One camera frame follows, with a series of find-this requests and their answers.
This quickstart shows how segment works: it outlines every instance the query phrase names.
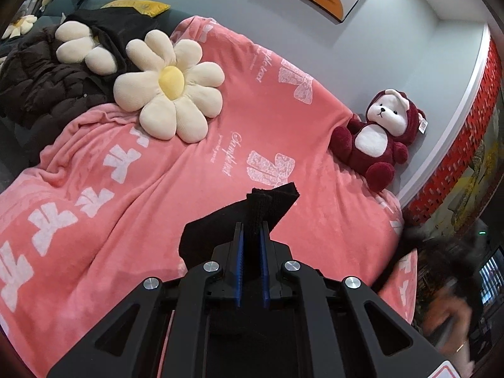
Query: brown puffer jacket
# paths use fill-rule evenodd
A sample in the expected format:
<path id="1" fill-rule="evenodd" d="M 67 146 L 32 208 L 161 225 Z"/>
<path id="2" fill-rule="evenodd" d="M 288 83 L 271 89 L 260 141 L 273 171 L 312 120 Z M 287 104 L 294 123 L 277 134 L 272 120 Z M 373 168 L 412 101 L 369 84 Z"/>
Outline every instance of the brown puffer jacket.
<path id="1" fill-rule="evenodd" d="M 111 84 L 86 65 L 58 62 L 57 27 L 28 34 L 0 71 L 0 116 L 30 129 L 24 148 L 32 165 L 69 122 L 96 105 L 113 102 Z"/>

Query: flower petal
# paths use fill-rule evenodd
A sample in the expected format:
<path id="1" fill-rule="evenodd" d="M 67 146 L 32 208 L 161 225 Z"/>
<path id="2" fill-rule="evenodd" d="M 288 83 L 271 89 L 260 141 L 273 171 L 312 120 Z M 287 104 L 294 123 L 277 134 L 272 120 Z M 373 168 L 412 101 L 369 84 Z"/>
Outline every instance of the flower petal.
<path id="1" fill-rule="evenodd" d="M 177 128 L 175 105 L 165 95 L 157 95 L 140 112 L 140 125 L 150 136 L 172 139 Z"/>
<path id="2" fill-rule="evenodd" d="M 147 46 L 164 60 L 164 64 L 175 64 L 175 52 L 170 37 L 160 30 L 152 30 L 145 36 Z"/>
<path id="3" fill-rule="evenodd" d="M 208 122 L 195 103 L 182 96 L 173 101 L 177 110 L 177 135 L 184 142 L 194 144 L 208 133 Z"/>
<path id="4" fill-rule="evenodd" d="M 175 50 L 177 57 L 177 68 L 182 72 L 194 67 L 203 57 L 201 45 L 193 40 L 180 40 L 175 44 L 173 50 Z"/>
<path id="5" fill-rule="evenodd" d="M 222 110 L 222 94 L 216 88 L 188 85 L 183 95 L 191 99 L 207 118 L 215 118 Z"/>
<path id="6" fill-rule="evenodd" d="M 25 19 L 25 21 L 31 22 L 31 23 L 34 23 L 37 21 L 37 17 L 32 14 L 25 15 L 23 18 Z"/>
<path id="7" fill-rule="evenodd" d="M 154 71 L 128 72 L 117 77 L 114 83 L 114 99 L 127 112 L 137 111 L 161 93 Z"/>
<path id="8" fill-rule="evenodd" d="M 97 75 L 110 75 L 117 72 L 117 62 L 109 50 L 99 45 L 84 58 L 87 67 Z"/>
<path id="9" fill-rule="evenodd" d="M 33 24 L 31 22 L 23 21 L 21 25 L 19 26 L 19 31 L 21 32 L 21 35 L 26 34 L 29 30 L 31 30 L 33 27 Z"/>
<path id="10" fill-rule="evenodd" d="M 67 41 L 56 50 L 56 58 L 62 64 L 79 64 L 95 46 L 96 43 L 91 37 Z"/>
<path id="11" fill-rule="evenodd" d="M 224 72 L 215 62 L 202 62 L 184 73 L 186 84 L 199 84 L 204 87 L 220 87 L 224 82 Z"/>
<path id="12" fill-rule="evenodd" d="M 67 21 L 61 24 L 54 36 L 64 43 L 82 37 L 92 37 L 91 30 L 85 24 L 78 21 Z"/>
<path id="13" fill-rule="evenodd" d="M 163 59 L 142 40 L 131 40 L 126 45 L 126 54 L 141 71 L 161 71 Z"/>
<path id="14" fill-rule="evenodd" d="M 7 29 L 4 32 L 3 36 L 2 36 L 2 40 L 5 40 L 7 37 L 9 37 L 13 30 L 14 30 L 14 26 L 12 24 L 9 24 L 7 26 Z"/>
<path id="15" fill-rule="evenodd" d="M 20 35 L 21 35 L 21 28 L 14 27 L 11 32 L 11 36 L 9 38 L 19 37 Z"/>

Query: red decorative panel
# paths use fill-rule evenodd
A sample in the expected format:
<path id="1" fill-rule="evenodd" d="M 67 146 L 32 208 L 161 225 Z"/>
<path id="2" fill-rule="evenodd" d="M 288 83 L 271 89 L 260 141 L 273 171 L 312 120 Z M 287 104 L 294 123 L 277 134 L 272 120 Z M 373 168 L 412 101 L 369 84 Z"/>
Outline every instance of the red decorative panel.
<path id="1" fill-rule="evenodd" d="M 501 76 L 501 59 L 495 42 L 491 40 L 481 85 L 469 115 L 435 172 L 403 210 L 407 223 L 425 223 L 469 166 L 490 122 L 501 86 Z"/>

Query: stuffed bear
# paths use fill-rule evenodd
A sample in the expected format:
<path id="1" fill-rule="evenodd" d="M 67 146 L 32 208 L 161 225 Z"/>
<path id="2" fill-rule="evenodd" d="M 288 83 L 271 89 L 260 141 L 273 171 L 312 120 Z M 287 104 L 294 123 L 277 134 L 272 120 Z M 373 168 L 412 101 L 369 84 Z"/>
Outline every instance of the stuffed bear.
<path id="1" fill-rule="evenodd" d="M 334 129 L 329 149 L 378 193 L 394 179 L 394 165 L 408 160 L 407 146 L 415 140 L 424 118 L 404 92 L 386 89 L 367 108 L 367 123 L 355 115 L 346 127 Z"/>

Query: bed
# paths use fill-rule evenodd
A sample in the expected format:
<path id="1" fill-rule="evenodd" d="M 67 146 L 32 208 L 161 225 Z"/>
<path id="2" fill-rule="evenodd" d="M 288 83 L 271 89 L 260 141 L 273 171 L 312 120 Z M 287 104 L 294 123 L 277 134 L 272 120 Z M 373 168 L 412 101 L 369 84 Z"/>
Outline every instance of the bed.
<path id="1" fill-rule="evenodd" d="M 185 224 L 253 187 L 295 183 L 301 196 L 272 238 L 326 277 L 370 284 L 395 248 L 397 199 L 369 191 L 328 151 L 333 129 L 352 112 L 316 79 L 215 20 L 168 17 L 178 24 L 172 41 L 198 41 L 203 60 L 226 76 L 224 108 L 207 137 L 156 140 L 138 113 L 98 105 L 0 194 L 0 324 L 38 377 L 143 279 L 183 276 Z M 411 322 L 415 293 L 411 254 L 382 297 Z"/>

